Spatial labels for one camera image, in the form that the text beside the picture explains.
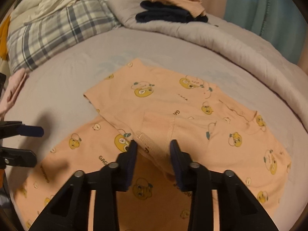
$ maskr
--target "folded pink cloth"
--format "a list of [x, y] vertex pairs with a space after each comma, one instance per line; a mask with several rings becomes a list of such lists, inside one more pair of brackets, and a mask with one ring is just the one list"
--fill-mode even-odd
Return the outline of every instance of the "folded pink cloth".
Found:
[[26, 78], [27, 73], [24, 68], [18, 70], [9, 78], [9, 84], [0, 102], [0, 120], [3, 120], [7, 111], [14, 106]]

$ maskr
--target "seam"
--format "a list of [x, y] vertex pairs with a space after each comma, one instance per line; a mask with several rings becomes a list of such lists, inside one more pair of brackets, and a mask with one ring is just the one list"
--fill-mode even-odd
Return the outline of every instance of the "seam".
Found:
[[169, 116], [169, 127], [168, 127], [168, 133], [167, 133], [167, 137], [166, 137], [166, 143], [165, 146], [168, 147], [169, 143], [170, 143], [170, 139], [173, 135], [174, 132], [174, 126], [175, 126], [175, 118], [173, 116]]
[[136, 132], [136, 139], [140, 140], [149, 151], [155, 151], [152, 149], [153, 142], [150, 141], [142, 132]]
[[246, 122], [252, 122], [255, 119], [256, 115], [258, 114], [258, 111], [253, 111], [254, 112], [254, 117], [252, 119], [248, 119], [246, 117], [246, 115], [242, 115], [242, 114], [238, 113], [238, 111], [236, 109], [231, 108], [228, 104], [224, 103], [221, 99], [218, 99], [218, 101], [221, 102], [223, 105], [225, 105], [230, 111], [233, 111], [238, 116], [243, 117], [246, 120]]
[[268, 19], [268, 16], [270, 14], [270, 9], [271, 9], [271, 0], [266, 0], [266, 10], [265, 10], [264, 18], [263, 18], [261, 32], [259, 34], [259, 36], [261, 36], [261, 37], [263, 36], [263, 33], [265, 31], [265, 28], [266, 28], [267, 19]]

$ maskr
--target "yellow fabric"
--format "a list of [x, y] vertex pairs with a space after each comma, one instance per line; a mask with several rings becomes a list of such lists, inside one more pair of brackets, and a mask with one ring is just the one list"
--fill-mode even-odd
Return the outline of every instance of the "yellow fabric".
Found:
[[[174, 181], [172, 139], [209, 170], [235, 171], [270, 215], [278, 207], [291, 166], [288, 153], [257, 111], [215, 84], [135, 59], [85, 96], [99, 116], [52, 149], [15, 193], [26, 227], [74, 171], [99, 170], [127, 151], [131, 139], [139, 154], [129, 191], [117, 194], [120, 231], [187, 230], [191, 193], [180, 192]], [[213, 203], [218, 231], [215, 193]]]
[[8, 16], [0, 27], [0, 58], [7, 60], [7, 33], [11, 17]]

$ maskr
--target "metal screw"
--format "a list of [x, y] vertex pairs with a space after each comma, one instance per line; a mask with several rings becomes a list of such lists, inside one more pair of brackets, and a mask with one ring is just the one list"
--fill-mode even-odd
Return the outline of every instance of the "metal screw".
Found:
[[116, 162], [112, 162], [112, 163], [110, 163], [108, 166], [109, 166], [110, 168], [117, 168], [117, 167], [119, 166], [119, 164], [116, 163]]
[[234, 175], [232, 170], [226, 170], [224, 173], [226, 174], [226, 176], [229, 176], [229, 177], [232, 177]]
[[81, 176], [84, 175], [84, 171], [82, 171], [82, 170], [77, 170], [77, 171], [74, 173], [74, 175], [75, 175], [76, 177], [81, 177]]
[[200, 164], [194, 161], [194, 162], [190, 163], [190, 167], [198, 168], [198, 167], [200, 167]]

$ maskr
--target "plaid pillowcase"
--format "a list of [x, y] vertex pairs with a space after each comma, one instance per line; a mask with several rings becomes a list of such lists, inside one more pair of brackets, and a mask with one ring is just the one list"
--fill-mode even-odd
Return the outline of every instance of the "plaid pillowcase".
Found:
[[56, 54], [94, 35], [120, 27], [107, 0], [79, 0], [39, 21], [29, 23], [7, 38], [10, 68], [34, 70]]

